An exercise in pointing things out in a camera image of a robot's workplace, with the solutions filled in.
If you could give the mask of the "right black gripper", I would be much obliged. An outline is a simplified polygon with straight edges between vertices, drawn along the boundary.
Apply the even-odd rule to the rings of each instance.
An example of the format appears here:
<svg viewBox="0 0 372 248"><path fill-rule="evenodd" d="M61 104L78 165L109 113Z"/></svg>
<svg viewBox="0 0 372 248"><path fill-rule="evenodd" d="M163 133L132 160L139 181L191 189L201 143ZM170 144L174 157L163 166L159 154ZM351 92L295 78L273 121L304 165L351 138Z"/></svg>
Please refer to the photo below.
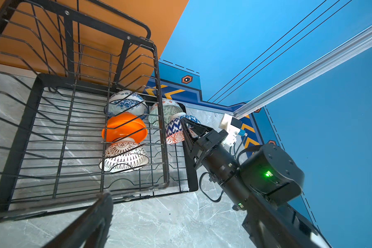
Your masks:
<svg viewBox="0 0 372 248"><path fill-rule="evenodd" d="M194 169L203 166L220 186L225 185L237 173L239 162L222 146L227 132L196 123L188 118L181 119L183 145Z"/></svg>

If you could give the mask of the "plain orange bowl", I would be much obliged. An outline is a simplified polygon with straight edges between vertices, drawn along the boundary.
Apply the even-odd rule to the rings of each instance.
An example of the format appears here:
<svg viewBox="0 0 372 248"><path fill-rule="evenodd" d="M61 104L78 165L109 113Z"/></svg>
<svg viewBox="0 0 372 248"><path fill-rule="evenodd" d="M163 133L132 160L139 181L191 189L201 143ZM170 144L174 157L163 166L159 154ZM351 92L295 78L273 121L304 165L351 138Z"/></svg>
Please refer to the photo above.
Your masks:
<svg viewBox="0 0 372 248"><path fill-rule="evenodd" d="M129 137L140 143L148 136L145 123L136 115L124 112L111 117L106 127L102 130L101 136L107 142L114 142L120 138Z"/></svg>

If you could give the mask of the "blue floral bowl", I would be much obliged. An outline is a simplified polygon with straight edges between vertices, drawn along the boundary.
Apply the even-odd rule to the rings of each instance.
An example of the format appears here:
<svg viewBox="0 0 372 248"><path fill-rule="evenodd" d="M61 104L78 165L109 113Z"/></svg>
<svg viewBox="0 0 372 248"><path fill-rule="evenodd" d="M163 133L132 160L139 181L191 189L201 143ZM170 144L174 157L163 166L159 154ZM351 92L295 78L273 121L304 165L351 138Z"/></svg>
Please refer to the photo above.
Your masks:
<svg viewBox="0 0 372 248"><path fill-rule="evenodd" d="M109 118L117 116L123 112L129 112L140 119L148 116L148 106L145 100L137 93L129 90L119 91L109 97L109 103L103 111Z"/></svg>

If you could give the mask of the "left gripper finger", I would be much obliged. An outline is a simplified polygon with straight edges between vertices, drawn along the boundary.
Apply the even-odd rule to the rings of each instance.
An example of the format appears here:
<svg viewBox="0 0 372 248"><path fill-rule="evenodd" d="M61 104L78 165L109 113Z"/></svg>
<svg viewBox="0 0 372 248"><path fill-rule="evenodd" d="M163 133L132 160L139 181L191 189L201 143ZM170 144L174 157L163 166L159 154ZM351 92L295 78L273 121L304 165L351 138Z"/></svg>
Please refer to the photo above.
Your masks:
<svg viewBox="0 0 372 248"><path fill-rule="evenodd" d="M44 247L103 248L108 239L113 206L111 193L100 193L92 206Z"/></svg>

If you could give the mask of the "red orange patterned bowl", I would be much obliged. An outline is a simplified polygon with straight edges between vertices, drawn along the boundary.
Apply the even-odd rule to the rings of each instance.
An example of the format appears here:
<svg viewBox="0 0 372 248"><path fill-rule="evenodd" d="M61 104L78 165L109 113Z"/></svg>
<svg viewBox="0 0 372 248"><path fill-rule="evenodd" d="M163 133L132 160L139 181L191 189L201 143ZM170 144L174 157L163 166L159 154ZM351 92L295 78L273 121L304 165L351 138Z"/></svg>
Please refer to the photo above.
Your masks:
<svg viewBox="0 0 372 248"><path fill-rule="evenodd" d="M185 140L183 128L181 125L181 120L184 118L201 124L201 122L195 116L188 115L185 112L180 112L173 115L166 126L166 142L168 144L177 144Z"/></svg>

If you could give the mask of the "white brown striped bowl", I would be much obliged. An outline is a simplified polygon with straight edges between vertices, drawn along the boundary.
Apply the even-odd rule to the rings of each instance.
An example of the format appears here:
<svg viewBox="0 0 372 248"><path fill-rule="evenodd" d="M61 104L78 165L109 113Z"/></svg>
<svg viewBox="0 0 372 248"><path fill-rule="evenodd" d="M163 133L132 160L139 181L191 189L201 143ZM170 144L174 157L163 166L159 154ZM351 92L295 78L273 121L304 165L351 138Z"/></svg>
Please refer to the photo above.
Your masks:
<svg viewBox="0 0 372 248"><path fill-rule="evenodd" d="M108 173L139 170L149 163L146 150L131 138L112 143L106 150L99 168Z"/></svg>

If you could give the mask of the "black wire dish rack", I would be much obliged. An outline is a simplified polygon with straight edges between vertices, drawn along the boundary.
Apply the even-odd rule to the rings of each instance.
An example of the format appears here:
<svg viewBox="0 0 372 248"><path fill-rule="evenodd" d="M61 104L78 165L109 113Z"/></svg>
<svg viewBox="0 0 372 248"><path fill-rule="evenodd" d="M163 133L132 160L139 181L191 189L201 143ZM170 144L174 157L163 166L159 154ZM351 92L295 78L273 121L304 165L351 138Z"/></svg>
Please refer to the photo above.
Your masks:
<svg viewBox="0 0 372 248"><path fill-rule="evenodd" d="M187 1L0 1L0 223L198 189L182 143L168 144L162 99L178 92L160 63ZM119 91L158 103L139 170L99 168Z"/></svg>

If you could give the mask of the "green patterned bowl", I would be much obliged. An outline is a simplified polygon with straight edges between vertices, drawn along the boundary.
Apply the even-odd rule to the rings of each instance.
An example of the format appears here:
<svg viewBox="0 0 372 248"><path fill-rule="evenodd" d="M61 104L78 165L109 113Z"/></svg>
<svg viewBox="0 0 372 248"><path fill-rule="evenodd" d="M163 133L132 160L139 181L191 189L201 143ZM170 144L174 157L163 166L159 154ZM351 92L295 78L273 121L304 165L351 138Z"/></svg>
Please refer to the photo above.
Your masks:
<svg viewBox="0 0 372 248"><path fill-rule="evenodd" d="M162 105L163 105L163 118L164 118L165 125L169 123L173 115L183 112L180 105L172 99L162 99ZM158 103L153 104L149 112L148 121L151 125L155 127L159 127L160 122L159 122Z"/></svg>

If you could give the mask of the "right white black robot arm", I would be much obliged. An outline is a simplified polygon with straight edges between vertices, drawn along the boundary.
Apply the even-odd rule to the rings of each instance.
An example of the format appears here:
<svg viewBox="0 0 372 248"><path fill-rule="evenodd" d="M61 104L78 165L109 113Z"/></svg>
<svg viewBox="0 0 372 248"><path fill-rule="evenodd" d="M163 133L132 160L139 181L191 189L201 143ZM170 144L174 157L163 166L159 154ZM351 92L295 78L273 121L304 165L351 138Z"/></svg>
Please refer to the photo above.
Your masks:
<svg viewBox="0 0 372 248"><path fill-rule="evenodd" d="M247 213L243 228L258 248L328 248L317 227L291 207L300 196L304 172L281 147L267 143L246 148L244 162L222 142L227 132L181 120L188 156L194 168L204 167L210 180L233 202L233 210Z"/></svg>

